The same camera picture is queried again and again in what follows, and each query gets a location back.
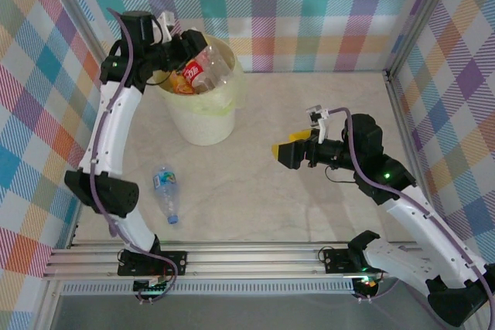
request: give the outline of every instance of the clear plastic bottle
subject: clear plastic bottle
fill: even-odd
[[[215,46],[207,46],[183,70],[183,76],[196,93],[204,93],[224,85],[232,74]]]
[[[179,185],[170,165],[159,165],[153,172],[155,196],[169,224],[179,222]]]

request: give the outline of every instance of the red label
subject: red label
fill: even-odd
[[[192,60],[187,64],[187,66],[183,70],[183,76],[186,78],[189,84],[192,84],[194,79],[203,72],[203,68],[196,62]]]

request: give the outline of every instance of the marble floor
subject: marble floor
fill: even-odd
[[[184,141],[163,99],[148,88],[128,136],[124,179],[140,188],[138,207],[161,240],[348,241],[373,230],[389,241],[408,233],[355,185],[335,184],[325,166],[288,170],[271,145],[309,127],[306,108],[347,106],[372,115],[384,131],[385,152],[407,166],[379,73],[256,73],[247,75],[246,107],[225,141],[198,147]],[[339,138],[343,114],[329,124]],[[152,169],[170,164],[181,187],[180,221],[166,222],[152,194]],[[329,172],[335,180],[352,172]],[[75,240],[109,240],[104,219],[84,207]]]

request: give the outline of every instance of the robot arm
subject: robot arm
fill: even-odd
[[[387,271],[427,296],[432,309],[446,322],[460,326],[487,300],[480,277],[473,268],[479,270],[493,292],[495,265],[486,264],[451,231],[437,216],[412,175],[383,152],[383,133],[371,116],[352,115],[355,154],[352,159],[348,122],[342,130],[342,141],[334,141],[326,137],[325,127],[325,120],[334,111],[316,106],[307,112],[312,129],[292,134],[289,143],[275,145],[272,149],[275,157],[288,168],[297,169],[303,160],[308,160],[309,167],[322,163],[332,169],[353,170],[361,192],[401,223],[428,257],[427,260],[413,257],[378,234],[366,231],[349,243],[348,253],[356,269]],[[400,192],[392,193],[386,188]]]
[[[105,211],[117,224],[118,229],[130,244],[150,252],[156,250],[157,238],[146,226],[137,208],[139,189],[133,182],[121,180],[122,161],[132,117],[146,87],[146,81],[156,70],[181,69],[206,46],[200,32],[187,30],[181,36],[170,36],[162,43],[163,29],[159,26],[159,39],[153,32],[153,22],[158,21],[148,12],[126,12],[121,20],[127,27],[132,41],[133,55],[131,72],[114,105],[107,112],[101,136],[97,143],[95,183],[97,194]],[[100,213],[90,191],[90,167],[96,131],[110,99],[118,92],[129,56],[129,45],[124,37],[111,48],[110,55],[101,64],[101,99],[97,119],[87,150],[78,170],[67,171],[64,181],[69,189],[85,205]]]

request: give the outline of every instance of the white trash can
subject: white trash can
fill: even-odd
[[[217,38],[205,36],[215,45],[234,74],[227,84],[203,94],[182,95],[171,93],[170,82],[159,85],[158,91],[165,98],[170,116],[179,133],[193,145],[208,146],[222,142],[232,133],[235,124],[235,108],[244,98],[244,73],[230,47]],[[154,75],[160,81],[168,73]]]

